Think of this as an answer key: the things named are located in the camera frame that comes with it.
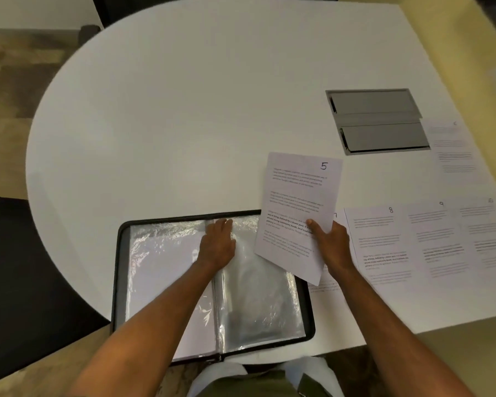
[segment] white wall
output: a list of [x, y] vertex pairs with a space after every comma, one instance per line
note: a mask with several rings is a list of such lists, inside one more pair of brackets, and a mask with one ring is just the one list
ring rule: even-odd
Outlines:
[[101, 26], [92, 0], [0, 0], [0, 29]]

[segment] open folder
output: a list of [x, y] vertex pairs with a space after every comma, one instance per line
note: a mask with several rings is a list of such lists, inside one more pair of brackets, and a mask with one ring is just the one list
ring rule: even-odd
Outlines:
[[112, 330], [184, 274], [198, 256], [207, 224], [232, 218], [235, 257], [200, 297], [173, 363], [222, 360], [311, 339], [315, 327], [307, 283], [254, 253], [260, 213], [124, 223], [118, 234]]

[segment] floor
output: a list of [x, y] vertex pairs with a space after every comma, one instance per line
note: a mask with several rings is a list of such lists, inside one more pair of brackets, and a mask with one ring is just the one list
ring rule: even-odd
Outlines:
[[[25, 155], [40, 98], [77, 49], [77, 32], [0, 31], [0, 196], [27, 199]], [[0, 380], [0, 397], [64, 393], [109, 335], [108, 327]], [[345, 395], [388, 395], [366, 347], [329, 354]], [[202, 364], [169, 369], [158, 396], [185, 396]]]

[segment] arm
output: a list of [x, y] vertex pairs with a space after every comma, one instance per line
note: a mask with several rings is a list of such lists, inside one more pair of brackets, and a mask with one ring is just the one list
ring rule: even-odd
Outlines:
[[235, 254], [231, 220], [206, 227], [195, 263], [121, 326], [80, 373], [68, 396], [154, 396], [205, 287]]
[[331, 232], [326, 234], [313, 220], [308, 220], [307, 225], [391, 393], [395, 397], [473, 397], [456, 374], [402, 323], [358, 272], [351, 259], [345, 227], [333, 222]]

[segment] yellow partition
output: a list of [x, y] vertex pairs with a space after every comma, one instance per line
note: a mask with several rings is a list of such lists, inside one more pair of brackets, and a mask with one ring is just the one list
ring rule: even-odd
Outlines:
[[[496, 29], [475, 0], [399, 3], [496, 178]], [[496, 318], [421, 334], [476, 395], [496, 397]]]

